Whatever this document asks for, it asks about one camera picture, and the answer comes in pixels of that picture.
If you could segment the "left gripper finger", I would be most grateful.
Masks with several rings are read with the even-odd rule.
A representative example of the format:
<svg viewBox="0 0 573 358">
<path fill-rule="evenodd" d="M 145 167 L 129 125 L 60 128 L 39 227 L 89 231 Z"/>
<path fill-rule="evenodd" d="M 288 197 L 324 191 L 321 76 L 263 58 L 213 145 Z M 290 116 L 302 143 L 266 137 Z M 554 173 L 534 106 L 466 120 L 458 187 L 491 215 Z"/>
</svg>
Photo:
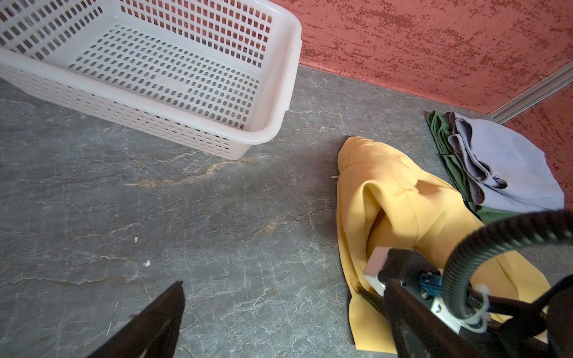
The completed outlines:
<svg viewBox="0 0 573 358">
<path fill-rule="evenodd" d="M 183 282 L 168 287 L 91 357 L 173 357 L 185 309 Z"/>
</svg>

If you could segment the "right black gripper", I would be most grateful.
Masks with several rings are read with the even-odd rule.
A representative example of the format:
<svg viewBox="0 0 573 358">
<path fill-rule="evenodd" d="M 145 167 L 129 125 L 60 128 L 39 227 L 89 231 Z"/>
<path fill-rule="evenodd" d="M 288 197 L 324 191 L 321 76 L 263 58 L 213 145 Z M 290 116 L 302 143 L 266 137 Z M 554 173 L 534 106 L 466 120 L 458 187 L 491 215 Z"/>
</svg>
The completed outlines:
<svg viewBox="0 0 573 358">
<path fill-rule="evenodd" d="M 490 321 L 482 334 L 456 334 L 397 280 L 385 296 L 361 295 L 389 320 L 400 357 L 571 357 L 572 277 L 562 279 L 531 304 L 483 295 Z"/>
</svg>

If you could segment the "yellow skirt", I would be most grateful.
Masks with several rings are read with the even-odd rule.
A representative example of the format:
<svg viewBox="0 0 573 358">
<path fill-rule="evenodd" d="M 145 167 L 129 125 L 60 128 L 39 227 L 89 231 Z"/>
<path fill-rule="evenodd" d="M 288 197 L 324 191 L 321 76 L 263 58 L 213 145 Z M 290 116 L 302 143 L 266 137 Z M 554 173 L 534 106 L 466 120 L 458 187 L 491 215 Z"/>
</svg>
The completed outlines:
<svg viewBox="0 0 573 358">
<path fill-rule="evenodd" d="M 387 318 L 361 296 L 361 290 L 373 290 L 363 273 L 373 251 L 415 249 L 443 268 L 482 223 L 453 186 L 388 144 L 350 137 L 337 165 L 337 238 L 354 344 L 359 351 L 393 354 Z"/>
</svg>

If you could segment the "green skirt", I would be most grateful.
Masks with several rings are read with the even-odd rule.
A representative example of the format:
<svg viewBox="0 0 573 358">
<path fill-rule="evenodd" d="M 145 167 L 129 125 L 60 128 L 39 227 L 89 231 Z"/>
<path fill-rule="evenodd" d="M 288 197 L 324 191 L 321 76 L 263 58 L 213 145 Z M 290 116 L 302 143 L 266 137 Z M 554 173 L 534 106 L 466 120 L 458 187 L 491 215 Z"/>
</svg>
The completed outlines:
<svg viewBox="0 0 573 358">
<path fill-rule="evenodd" d="M 483 207 L 474 203 L 468 175 L 448 142 L 448 138 L 453 134 L 452 124 L 449 122 L 449 119 L 455 119 L 455 113 L 446 112 L 446 114 L 443 114 L 434 110 L 427 113 L 425 121 L 428 124 L 440 157 L 446 166 L 452 185 L 461 194 L 465 206 L 485 225 L 500 219 L 518 216 L 519 213 Z"/>
</svg>

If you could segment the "lavender skirt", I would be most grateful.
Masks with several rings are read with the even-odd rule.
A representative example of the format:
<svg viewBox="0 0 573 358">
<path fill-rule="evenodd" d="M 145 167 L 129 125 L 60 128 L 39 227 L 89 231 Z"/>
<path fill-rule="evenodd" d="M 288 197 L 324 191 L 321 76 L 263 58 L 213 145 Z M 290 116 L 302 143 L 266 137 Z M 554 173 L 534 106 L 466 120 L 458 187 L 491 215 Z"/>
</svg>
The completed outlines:
<svg viewBox="0 0 573 358">
<path fill-rule="evenodd" d="M 469 177 L 472 200 L 479 206 L 514 213 L 561 210 L 565 195 L 545 153 L 509 128 L 458 113 L 448 142 Z"/>
</svg>

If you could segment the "white plastic laundry basket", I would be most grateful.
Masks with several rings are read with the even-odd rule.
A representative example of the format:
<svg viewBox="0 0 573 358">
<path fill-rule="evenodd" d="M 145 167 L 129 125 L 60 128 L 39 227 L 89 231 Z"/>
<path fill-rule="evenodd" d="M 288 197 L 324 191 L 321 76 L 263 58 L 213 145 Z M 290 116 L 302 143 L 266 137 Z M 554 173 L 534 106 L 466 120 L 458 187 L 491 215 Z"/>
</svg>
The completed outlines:
<svg viewBox="0 0 573 358">
<path fill-rule="evenodd" d="M 270 1 L 3 1 L 1 77 L 235 161 L 280 131 L 301 33 Z"/>
</svg>

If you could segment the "right aluminium corner post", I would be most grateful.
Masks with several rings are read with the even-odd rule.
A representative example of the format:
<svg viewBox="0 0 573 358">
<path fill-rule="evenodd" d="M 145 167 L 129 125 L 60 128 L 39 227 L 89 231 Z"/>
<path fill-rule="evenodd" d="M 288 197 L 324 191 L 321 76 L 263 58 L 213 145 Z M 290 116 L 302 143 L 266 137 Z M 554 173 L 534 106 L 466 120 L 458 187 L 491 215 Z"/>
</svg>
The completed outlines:
<svg viewBox="0 0 573 358">
<path fill-rule="evenodd" d="M 535 104 L 548 98 L 572 83 L 572 62 L 550 74 L 539 83 L 527 89 L 516 98 L 511 99 L 489 114 L 489 117 L 498 124 L 504 124 Z"/>
</svg>

